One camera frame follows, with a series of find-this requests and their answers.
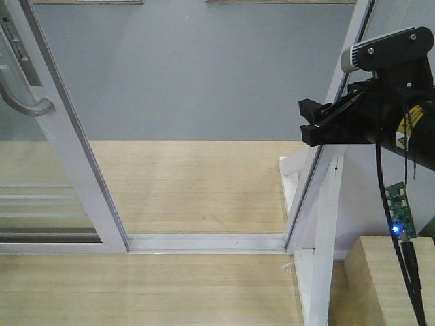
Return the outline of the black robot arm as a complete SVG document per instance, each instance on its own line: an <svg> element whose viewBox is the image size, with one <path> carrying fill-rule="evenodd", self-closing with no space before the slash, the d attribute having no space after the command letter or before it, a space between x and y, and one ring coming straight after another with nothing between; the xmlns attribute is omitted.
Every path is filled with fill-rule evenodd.
<svg viewBox="0 0 435 326"><path fill-rule="evenodd" d="M434 78L421 57L381 69L348 86L335 103L298 103L308 121L302 140L318 145L380 143L393 153L434 169Z"/></svg>

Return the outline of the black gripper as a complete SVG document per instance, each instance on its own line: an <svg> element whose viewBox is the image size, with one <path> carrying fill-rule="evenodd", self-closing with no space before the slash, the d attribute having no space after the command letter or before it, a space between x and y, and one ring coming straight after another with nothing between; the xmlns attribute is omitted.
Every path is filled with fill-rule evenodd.
<svg viewBox="0 0 435 326"><path fill-rule="evenodd" d="M353 85L364 91L350 121L367 141L379 137L382 145L434 143L434 78L426 56L373 71L372 78ZM310 147L352 144L349 115L340 112L354 102L299 101L300 115L309 122L300 127L302 141Z"/></svg>

